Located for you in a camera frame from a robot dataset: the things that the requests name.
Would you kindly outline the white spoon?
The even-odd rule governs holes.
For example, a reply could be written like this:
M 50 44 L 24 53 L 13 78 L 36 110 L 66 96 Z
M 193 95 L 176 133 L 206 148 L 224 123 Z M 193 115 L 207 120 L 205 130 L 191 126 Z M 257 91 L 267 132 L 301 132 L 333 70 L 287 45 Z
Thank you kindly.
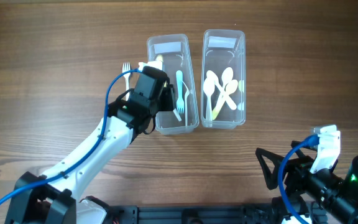
M 216 85 L 216 87 L 219 90 L 219 94 L 222 93 L 223 97 L 224 97 L 224 102 L 226 102 L 227 99 L 229 99 L 228 102 L 228 106 L 231 110 L 235 110 L 237 108 L 237 105 L 235 104 L 235 102 L 232 100 L 232 98 L 225 92 L 224 88 L 219 84 L 219 80 L 218 80 L 218 76 L 212 72 L 211 70 L 208 70 L 206 72 L 206 76 L 208 78 L 211 78 L 214 81 L 214 84 Z M 231 84 L 227 84 L 227 87 L 231 87 L 231 94 L 234 93 L 237 90 L 238 87 L 238 81 L 237 80 L 231 80 Z M 220 111 L 221 109 L 216 109 L 216 106 L 213 109 L 213 112 L 217 112 Z
M 206 103 L 206 119 L 208 121 L 212 120 L 212 107 L 211 107 L 211 96 L 214 93 L 214 82 L 211 78 L 207 78 L 203 83 L 203 91 L 207 97 Z

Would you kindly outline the white spoon angled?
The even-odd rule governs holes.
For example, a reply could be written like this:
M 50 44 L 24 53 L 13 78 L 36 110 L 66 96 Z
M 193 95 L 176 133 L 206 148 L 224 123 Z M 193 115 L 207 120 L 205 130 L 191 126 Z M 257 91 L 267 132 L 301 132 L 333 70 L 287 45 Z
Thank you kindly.
M 230 86 L 227 87 L 227 84 L 229 84 L 229 85 L 231 84 L 233 75 L 234 75 L 234 72 L 231 67 L 227 67 L 221 75 L 221 80 L 223 82 L 223 88 L 228 95 L 231 94 L 231 87 Z M 221 109 L 223 107 L 223 104 L 224 104 L 224 97 L 223 97 L 223 94 L 220 93 L 217 103 L 216 103 L 216 109 Z

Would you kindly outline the yellow plastic spoon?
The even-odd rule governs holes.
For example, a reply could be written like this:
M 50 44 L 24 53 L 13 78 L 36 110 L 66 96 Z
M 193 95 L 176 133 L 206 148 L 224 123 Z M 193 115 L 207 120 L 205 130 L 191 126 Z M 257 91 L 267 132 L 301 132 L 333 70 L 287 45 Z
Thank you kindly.
M 233 101 L 236 101 L 236 94 L 238 93 L 238 81 L 231 80 L 224 89 L 226 93 L 228 93 L 229 96 L 233 99 Z M 235 110 L 230 109 L 230 107 L 227 105 L 227 101 L 222 96 L 219 96 L 219 90 L 217 88 L 215 88 L 215 93 L 212 95 L 211 106 L 213 111 L 211 115 L 212 120 L 235 121 L 240 114 L 237 108 Z

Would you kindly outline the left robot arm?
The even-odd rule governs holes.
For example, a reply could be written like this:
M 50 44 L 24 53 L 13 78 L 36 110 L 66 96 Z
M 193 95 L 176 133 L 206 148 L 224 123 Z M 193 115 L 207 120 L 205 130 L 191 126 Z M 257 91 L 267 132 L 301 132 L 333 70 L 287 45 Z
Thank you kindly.
M 101 169 L 134 139 L 146 132 L 160 111 L 175 107 L 173 85 L 168 75 L 153 62 L 140 63 L 139 79 L 126 91 L 105 102 L 96 129 L 66 158 L 40 176 L 26 172 L 16 182 L 6 223 L 112 223 L 109 205 L 82 198 Z

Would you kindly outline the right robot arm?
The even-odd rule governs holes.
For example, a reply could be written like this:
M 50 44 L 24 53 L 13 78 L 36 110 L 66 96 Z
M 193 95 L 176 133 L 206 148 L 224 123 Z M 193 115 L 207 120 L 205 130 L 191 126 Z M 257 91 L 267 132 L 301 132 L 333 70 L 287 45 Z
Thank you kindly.
M 281 194 L 272 200 L 272 222 L 322 223 L 322 216 L 329 213 L 341 223 L 358 223 L 358 156 L 342 179 L 334 174 L 334 165 L 314 169 L 317 160 L 301 151 L 321 145 L 322 139 L 312 135 L 293 141 L 284 157 L 257 148 L 255 155 L 267 187 Z

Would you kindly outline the left clear plastic container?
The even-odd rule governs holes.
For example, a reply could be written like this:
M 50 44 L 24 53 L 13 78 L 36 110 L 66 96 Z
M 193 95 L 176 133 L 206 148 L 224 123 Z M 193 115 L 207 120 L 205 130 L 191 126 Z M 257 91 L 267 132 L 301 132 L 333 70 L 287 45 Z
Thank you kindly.
M 156 123 L 157 131 L 164 135 L 190 133 L 199 125 L 198 105 L 195 93 L 195 81 L 191 63 L 190 47 L 185 34 L 170 34 L 154 36 L 147 41 L 148 59 L 154 61 L 157 55 L 163 55 L 164 72 L 168 75 L 174 87 L 175 106 L 177 109 L 176 71 L 183 72 L 183 82 L 190 90 L 188 97 L 188 126 L 185 126 L 185 110 L 180 114 L 179 122 L 173 112 L 159 112 Z M 185 102 L 186 88 L 183 85 L 183 100 Z

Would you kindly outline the clear plastic container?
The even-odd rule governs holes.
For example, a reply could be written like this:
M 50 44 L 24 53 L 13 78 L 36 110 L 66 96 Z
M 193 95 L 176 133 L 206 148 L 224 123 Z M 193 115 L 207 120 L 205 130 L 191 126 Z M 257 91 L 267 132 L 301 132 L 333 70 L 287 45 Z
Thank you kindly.
M 240 112 L 237 120 L 218 121 L 206 119 L 207 97 L 203 91 L 203 83 L 207 79 L 206 72 L 211 70 L 218 76 L 223 87 L 221 75 L 231 67 L 233 80 L 238 81 L 238 93 L 235 104 Z M 203 38 L 203 60 L 201 75 L 201 122 L 206 128 L 234 129 L 246 121 L 246 36 L 240 30 L 209 29 Z
M 185 126 L 185 110 L 180 114 L 179 122 L 173 112 L 159 112 L 156 123 L 157 131 L 164 135 L 190 133 L 199 125 L 198 105 L 195 93 L 195 81 L 191 63 L 190 47 L 185 34 L 170 34 L 154 36 L 147 41 L 148 59 L 154 61 L 157 55 L 163 55 L 164 72 L 168 75 L 174 87 L 175 106 L 177 109 L 176 71 L 183 72 L 183 82 L 190 90 L 188 97 L 188 126 Z M 183 100 L 185 102 L 186 88 L 183 85 Z

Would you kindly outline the right clear plastic container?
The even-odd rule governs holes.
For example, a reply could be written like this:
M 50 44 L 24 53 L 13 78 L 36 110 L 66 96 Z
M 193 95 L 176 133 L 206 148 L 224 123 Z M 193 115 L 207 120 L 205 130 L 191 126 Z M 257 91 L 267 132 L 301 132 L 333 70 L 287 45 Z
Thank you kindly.
M 211 70 L 218 76 L 223 87 L 221 75 L 231 67 L 233 80 L 238 81 L 238 93 L 235 104 L 240 112 L 237 120 L 218 121 L 206 119 L 207 97 L 203 91 L 203 83 L 207 79 L 206 72 Z M 203 38 L 203 60 L 201 75 L 201 122 L 206 128 L 234 129 L 246 121 L 246 36 L 240 30 L 209 29 Z

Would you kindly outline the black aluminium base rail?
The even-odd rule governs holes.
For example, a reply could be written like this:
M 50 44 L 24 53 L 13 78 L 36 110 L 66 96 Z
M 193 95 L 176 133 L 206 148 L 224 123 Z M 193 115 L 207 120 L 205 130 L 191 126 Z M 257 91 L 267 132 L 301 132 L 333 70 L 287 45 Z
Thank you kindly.
M 237 206 L 136 207 L 108 206 L 84 200 L 68 223 L 298 223 L 279 203 Z

